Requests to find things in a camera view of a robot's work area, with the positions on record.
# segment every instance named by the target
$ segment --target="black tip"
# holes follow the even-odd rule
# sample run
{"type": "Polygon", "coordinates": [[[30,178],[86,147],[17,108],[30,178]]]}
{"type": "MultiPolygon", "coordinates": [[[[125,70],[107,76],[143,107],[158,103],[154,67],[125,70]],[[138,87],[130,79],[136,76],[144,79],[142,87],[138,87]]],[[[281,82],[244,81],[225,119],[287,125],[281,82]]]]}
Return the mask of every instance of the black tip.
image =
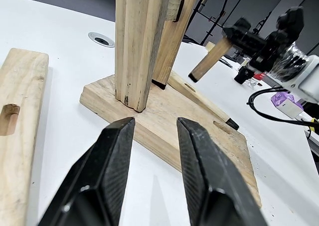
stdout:
{"type": "Polygon", "coordinates": [[[190,74],[188,75],[188,77],[189,77],[193,82],[195,82],[195,83],[198,82],[198,80],[193,76],[192,73],[190,73],[190,74]]]}
{"type": "Polygon", "coordinates": [[[165,87],[166,87],[166,84],[160,83],[160,82],[155,81],[155,80],[153,80],[153,79],[152,79],[152,83],[155,84],[156,86],[158,86],[160,89],[163,89],[163,90],[164,90],[165,87]]]}
{"type": "Polygon", "coordinates": [[[229,125],[230,127],[234,128],[235,130],[238,130],[238,128],[239,128],[239,125],[236,122],[234,122],[232,118],[228,119],[226,124],[229,125]]]}

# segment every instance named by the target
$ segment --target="wooden block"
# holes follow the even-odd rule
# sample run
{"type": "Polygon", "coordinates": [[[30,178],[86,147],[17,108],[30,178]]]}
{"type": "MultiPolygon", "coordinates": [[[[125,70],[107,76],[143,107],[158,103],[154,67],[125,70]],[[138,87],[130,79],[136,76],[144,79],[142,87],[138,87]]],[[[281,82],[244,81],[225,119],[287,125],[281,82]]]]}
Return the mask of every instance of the wooden block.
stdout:
{"type": "Polygon", "coordinates": [[[227,122],[230,117],[223,112],[218,106],[204,97],[198,92],[193,86],[188,84],[183,78],[181,78],[176,72],[172,71],[168,79],[168,84],[173,87],[176,91],[183,94],[185,97],[211,113],[215,115],[223,122],[227,122]]]}
{"type": "Polygon", "coordinates": [[[227,38],[223,37],[188,76],[192,79],[192,81],[197,82],[217,63],[222,56],[225,55],[225,53],[228,52],[232,46],[232,43],[227,38]]]}
{"type": "Polygon", "coordinates": [[[116,98],[138,112],[146,107],[168,2],[119,0],[116,5],[116,98]]]}
{"type": "Polygon", "coordinates": [[[205,46],[205,48],[206,48],[206,50],[209,52],[210,50],[212,50],[213,49],[213,47],[215,47],[215,44],[213,44],[212,42],[207,42],[206,43],[206,46],[205,46]]]}
{"type": "Polygon", "coordinates": [[[151,85],[147,108],[142,113],[125,107],[115,99],[114,76],[86,85],[80,103],[108,122],[134,116],[136,121],[134,140],[179,171],[181,166],[176,119],[182,116],[199,122],[235,163],[256,202],[261,205],[245,137],[171,86],[162,90],[151,85]]]}
{"type": "Polygon", "coordinates": [[[11,49],[0,69],[0,225],[25,224],[49,57],[11,49]]]}
{"type": "Polygon", "coordinates": [[[169,0],[166,21],[175,21],[179,10],[181,0],[169,0]]]}
{"type": "Polygon", "coordinates": [[[196,0],[184,0],[178,22],[166,21],[161,36],[153,82],[165,87],[196,0]]]}

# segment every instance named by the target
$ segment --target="mortise hole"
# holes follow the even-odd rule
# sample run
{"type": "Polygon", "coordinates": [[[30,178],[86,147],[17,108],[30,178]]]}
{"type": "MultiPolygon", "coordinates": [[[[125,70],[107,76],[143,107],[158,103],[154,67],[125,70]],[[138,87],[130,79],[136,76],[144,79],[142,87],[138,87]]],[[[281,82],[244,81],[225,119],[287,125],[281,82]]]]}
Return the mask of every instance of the mortise hole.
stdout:
{"type": "Polygon", "coordinates": [[[193,92],[195,92],[196,93],[196,91],[195,91],[195,89],[194,88],[192,88],[190,85],[188,85],[187,83],[184,83],[189,89],[191,89],[193,92]]]}
{"type": "Polygon", "coordinates": [[[12,135],[15,131],[20,107],[16,104],[7,104],[2,107],[0,114],[0,135],[12,135]]]}

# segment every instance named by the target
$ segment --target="wooden dowel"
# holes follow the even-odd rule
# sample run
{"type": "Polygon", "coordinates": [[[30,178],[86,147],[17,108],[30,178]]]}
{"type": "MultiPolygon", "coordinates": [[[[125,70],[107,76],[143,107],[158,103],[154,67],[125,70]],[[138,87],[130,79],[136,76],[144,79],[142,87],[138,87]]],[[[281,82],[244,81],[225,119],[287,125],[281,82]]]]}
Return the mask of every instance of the wooden dowel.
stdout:
{"type": "Polygon", "coordinates": [[[211,51],[199,62],[199,64],[188,75],[195,83],[201,79],[209,69],[211,69],[217,61],[228,52],[232,47],[232,43],[223,37],[211,51]]]}
{"type": "Polygon", "coordinates": [[[175,21],[181,0],[169,0],[167,13],[166,13],[166,21],[175,21]]]}
{"type": "Polygon", "coordinates": [[[178,22],[166,21],[164,24],[152,81],[161,88],[165,88],[167,84],[195,1],[196,0],[184,0],[183,9],[178,22]]]}
{"type": "Polygon", "coordinates": [[[116,3],[116,98],[145,109],[169,0],[120,0],[116,3]],[[120,14],[125,11],[125,20],[120,14]]]}

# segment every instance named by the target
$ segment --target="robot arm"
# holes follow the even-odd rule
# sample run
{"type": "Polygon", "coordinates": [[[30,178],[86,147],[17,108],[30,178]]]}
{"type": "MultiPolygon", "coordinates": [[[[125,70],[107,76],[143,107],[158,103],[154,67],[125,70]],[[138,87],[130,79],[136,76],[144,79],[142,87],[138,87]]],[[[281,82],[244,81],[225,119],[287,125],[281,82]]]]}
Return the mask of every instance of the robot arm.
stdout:
{"type": "Polygon", "coordinates": [[[251,58],[235,80],[242,84],[254,72],[269,72],[283,88],[307,102],[319,103],[319,57],[306,56],[295,45],[304,27],[302,7],[290,8],[279,16],[276,27],[266,39],[250,32],[250,24],[244,18],[223,28],[223,35],[233,46],[251,58]]]}

